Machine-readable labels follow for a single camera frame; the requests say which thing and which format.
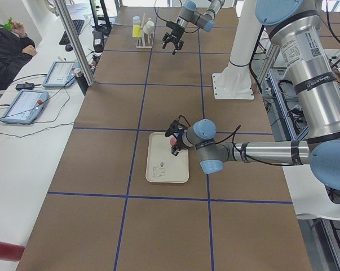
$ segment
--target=white robotic arm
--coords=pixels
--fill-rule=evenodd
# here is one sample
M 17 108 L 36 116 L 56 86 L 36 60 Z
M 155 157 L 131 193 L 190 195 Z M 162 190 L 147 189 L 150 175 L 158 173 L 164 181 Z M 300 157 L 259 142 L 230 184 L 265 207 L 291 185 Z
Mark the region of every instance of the white robotic arm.
M 317 35 L 318 4 L 257 0 L 255 11 L 288 65 L 309 127 L 306 142 L 216 143 L 212 121 L 201 120 L 188 128 L 177 119 L 166 132 L 176 138 L 173 154 L 195 146 L 206 174 L 221 170 L 226 161 L 310 164 L 321 182 L 340 190 L 340 91 Z

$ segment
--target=metal pole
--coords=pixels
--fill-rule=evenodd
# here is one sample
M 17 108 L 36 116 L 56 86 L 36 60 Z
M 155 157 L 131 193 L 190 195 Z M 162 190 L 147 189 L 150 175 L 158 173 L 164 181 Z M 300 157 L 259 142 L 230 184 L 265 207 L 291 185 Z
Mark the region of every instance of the metal pole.
M 80 39 L 78 38 L 77 32 L 73 26 L 72 19 L 65 4 L 65 0 L 54 0 L 54 4 L 59 17 L 61 18 L 67 36 L 72 44 L 77 61 L 79 62 L 81 70 L 85 75 L 86 81 L 89 86 L 92 86 L 95 82 L 95 79 L 87 62 L 85 52 L 83 51 L 82 45 L 80 43 Z

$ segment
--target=table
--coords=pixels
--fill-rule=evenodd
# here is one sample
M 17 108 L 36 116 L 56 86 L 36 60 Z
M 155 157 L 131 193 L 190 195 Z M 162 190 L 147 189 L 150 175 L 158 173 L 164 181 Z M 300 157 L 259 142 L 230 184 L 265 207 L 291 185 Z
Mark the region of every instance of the table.
M 78 13 L 73 17 L 73 19 L 80 18 L 83 18 L 83 15 Z M 80 34 L 85 54 L 90 52 L 88 48 L 92 49 L 89 20 L 87 16 L 83 32 Z M 47 73 L 52 63 L 59 61 L 59 57 L 75 60 L 73 51 L 66 52 L 64 46 L 58 44 L 64 31 L 59 18 L 53 25 L 53 29 L 55 30 L 48 33 L 36 46 L 38 54 L 23 67 L 17 78 Z M 41 84 L 43 80 L 43 76 L 23 79 L 35 84 Z M 0 104 L 9 104 L 13 101 L 17 95 L 15 85 L 19 82 L 5 91 Z M 0 134 L 0 241 L 3 242 L 26 245 L 83 102 L 83 94 L 76 82 L 68 88 L 68 94 L 64 90 L 56 94 L 59 89 L 46 90 L 52 98 L 37 121 L 54 120 L 69 98 L 56 121 L 30 126 L 6 125 L 0 122 L 0 132 L 18 136 L 69 124 L 24 138 Z M 5 108 L 0 109 L 0 114 L 4 111 Z M 18 263 L 0 261 L 0 271 L 15 270 L 17 265 Z
M 161 48 L 168 29 L 159 20 L 153 49 L 135 48 L 132 17 L 143 13 L 156 18 L 152 8 L 119 11 L 122 26 L 112 30 L 17 270 L 311 270 L 281 168 L 234 162 L 207 176 L 191 150 L 186 183 L 145 179 L 149 135 L 180 114 L 212 119 L 215 140 L 238 124 L 238 142 L 273 138 L 261 95 L 213 97 L 234 9 L 222 9 L 210 33 L 185 35 L 175 56 Z M 179 9 L 159 13 L 173 19 Z

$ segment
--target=tablet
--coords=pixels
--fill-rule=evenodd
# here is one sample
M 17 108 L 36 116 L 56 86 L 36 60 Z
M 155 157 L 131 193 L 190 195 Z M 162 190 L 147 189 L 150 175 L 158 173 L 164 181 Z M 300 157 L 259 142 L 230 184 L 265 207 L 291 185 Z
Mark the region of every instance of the tablet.
M 44 90 L 23 89 L 18 92 L 1 121 L 10 124 L 31 124 L 42 112 L 48 100 Z
M 74 81 L 73 69 L 79 66 L 78 62 L 75 61 L 53 62 L 42 85 L 45 88 L 62 88 L 64 85 L 71 86 Z

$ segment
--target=black keyboard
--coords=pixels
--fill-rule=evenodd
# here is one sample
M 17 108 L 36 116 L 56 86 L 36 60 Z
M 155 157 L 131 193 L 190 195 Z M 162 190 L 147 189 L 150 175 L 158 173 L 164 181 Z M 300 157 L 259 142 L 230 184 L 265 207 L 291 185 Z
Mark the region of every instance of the black keyboard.
M 72 22 L 73 22 L 75 30 L 77 31 L 77 35 L 80 35 L 80 32 L 81 32 L 82 27 L 85 23 L 85 20 L 72 20 Z M 59 44 L 60 45 L 66 45 L 66 44 L 69 44 L 69 43 L 70 43 L 70 41 L 69 41 L 69 38 L 68 38 L 67 33 L 65 31 L 63 33 L 61 40 L 59 41 Z

